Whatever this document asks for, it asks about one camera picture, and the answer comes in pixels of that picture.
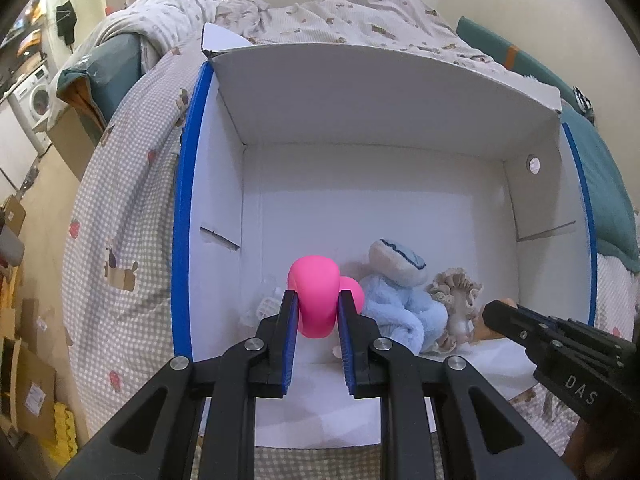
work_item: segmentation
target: black object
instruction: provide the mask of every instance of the black object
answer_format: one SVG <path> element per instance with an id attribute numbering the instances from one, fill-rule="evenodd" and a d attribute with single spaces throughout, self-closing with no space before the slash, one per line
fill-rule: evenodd
<path id="1" fill-rule="evenodd" d="M 175 357 L 57 476 L 186 480 L 211 397 L 199 478 L 254 478 L 255 398 L 282 398 L 291 379 L 298 297 L 223 356 Z M 356 398 L 380 397 L 383 480 L 435 479 L 425 396 L 431 397 L 447 479 L 554 479 L 572 473 L 511 405 L 463 358 L 443 364 L 381 338 L 375 321 L 340 293 L 345 379 Z"/>
<path id="2" fill-rule="evenodd" d="M 65 45 L 73 45 L 76 42 L 74 29 L 78 17 L 71 1 L 67 0 L 60 6 L 56 7 L 56 25 L 58 26 L 58 37 L 65 40 Z"/>
<path id="3" fill-rule="evenodd" d="M 487 304 L 485 325 L 524 346 L 533 376 L 580 415 L 609 449 L 619 448 L 599 479 L 638 478 L 640 361 L 636 345 L 572 319 L 542 316 L 501 301 Z"/>

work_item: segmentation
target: blue gripper pad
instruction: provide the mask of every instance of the blue gripper pad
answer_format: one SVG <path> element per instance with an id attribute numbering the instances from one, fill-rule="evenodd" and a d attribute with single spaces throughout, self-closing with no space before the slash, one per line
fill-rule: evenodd
<path id="1" fill-rule="evenodd" d="M 291 301 L 289 319 L 287 321 L 287 336 L 282 349 L 282 394 L 286 395 L 291 384 L 293 373 L 293 355 L 296 350 L 296 336 L 298 334 L 298 295 Z"/>
<path id="2" fill-rule="evenodd" d="M 356 391 L 356 374 L 353 364 L 353 346 L 349 336 L 347 317 L 342 306 L 342 299 L 338 297 L 338 333 L 340 334 L 340 349 L 342 350 L 342 366 L 344 367 L 344 381 L 350 395 Z"/>

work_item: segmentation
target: white plush head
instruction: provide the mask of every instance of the white plush head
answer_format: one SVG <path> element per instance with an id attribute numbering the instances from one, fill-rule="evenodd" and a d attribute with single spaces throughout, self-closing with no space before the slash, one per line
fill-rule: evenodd
<path id="1" fill-rule="evenodd" d="M 398 285 L 414 287 L 427 280 L 424 260 L 408 247 L 392 240 L 376 240 L 369 248 L 369 264 Z"/>

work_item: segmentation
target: yellow foam mat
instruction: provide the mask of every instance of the yellow foam mat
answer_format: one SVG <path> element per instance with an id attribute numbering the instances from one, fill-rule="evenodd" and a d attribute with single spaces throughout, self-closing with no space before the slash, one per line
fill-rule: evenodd
<path id="1" fill-rule="evenodd" d="M 56 419 L 56 441 L 41 440 L 40 443 L 49 456 L 63 466 L 78 453 L 76 420 L 74 414 L 61 402 L 56 402 L 53 408 Z"/>

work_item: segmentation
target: pink object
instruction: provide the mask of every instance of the pink object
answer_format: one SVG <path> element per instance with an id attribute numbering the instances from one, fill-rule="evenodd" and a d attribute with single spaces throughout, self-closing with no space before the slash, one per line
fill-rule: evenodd
<path id="1" fill-rule="evenodd" d="M 324 256 L 303 256 L 289 269 L 287 286 L 298 294 L 298 331 L 305 337 L 327 337 L 334 329 L 338 294 L 349 289 L 358 313 L 364 306 L 364 292 L 351 278 L 340 276 L 338 265 Z"/>

